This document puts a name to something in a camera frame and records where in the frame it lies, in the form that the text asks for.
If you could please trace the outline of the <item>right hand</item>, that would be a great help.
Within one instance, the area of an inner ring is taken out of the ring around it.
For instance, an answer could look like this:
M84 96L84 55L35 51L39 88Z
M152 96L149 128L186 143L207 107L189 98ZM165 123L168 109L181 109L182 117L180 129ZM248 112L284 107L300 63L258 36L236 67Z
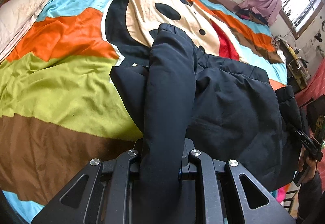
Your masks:
M315 176L316 169L317 160L312 159L309 152L303 149L297 165L297 185L299 186L312 180Z

